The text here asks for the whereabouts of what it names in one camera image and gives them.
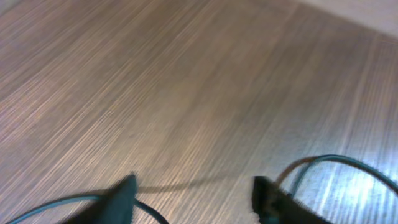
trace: cable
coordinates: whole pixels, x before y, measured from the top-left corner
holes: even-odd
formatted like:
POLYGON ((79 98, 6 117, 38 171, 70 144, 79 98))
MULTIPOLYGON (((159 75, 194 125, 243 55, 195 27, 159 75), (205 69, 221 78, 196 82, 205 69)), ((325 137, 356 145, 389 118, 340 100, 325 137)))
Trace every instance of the cable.
MULTIPOLYGON (((28 212, 26 212, 25 214, 20 215, 19 217, 9 221, 7 224, 17 224, 29 217, 31 217, 32 215, 36 215, 40 212, 43 212, 47 209, 50 208, 55 208, 61 205, 66 205, 69 203, 75 203, 75 202, 81 202, 81 201, 85 201, 85 200, 100 200, 102 199, 102 196, 100 195, 82 195, 82 196, 77 196, 77 197, 68 197, 68 198, 62 198, 59 200, 55 200, 49 203, 45 203, 39 207, 36 207, 28 212)), ((136 200, 136 206, 139 207, 140 209, 142 209, 143 211, 147 212, 149 215, 151 215, 152 217, 155 218, 156 221, 158 221, 160 224, 169 224, 168 221, 155 209, 153 209, 152 207, 136 200)))
POLYGON ((376 170, 375 168, 358 161, 356 159, 347 157, 347 156, 341 156, 341 155, 324 155, 324 156, 319 156, 312 162, 308 163, 297 175, 297 178, 295 179, 292 188, 290 190, 290 194, 292 197, 295 196, 297 193, 297 190, 299 189, 299 186, 301 182, 303 181, 304 175, 307 173, 309 168, 313 167, 315 164, 318 164, 319 162, 322 161, 335 161, 335 162, 341 162, 353 167, 356 167, 358 169, 361 169, 362 171, 367 172, 368 174, 371 174, 375 178, 379 179, 382 183, 386 184, 388 187, 391 188, 397 195, 398 195, 398 185, 392 181, 390 178, 376 170))

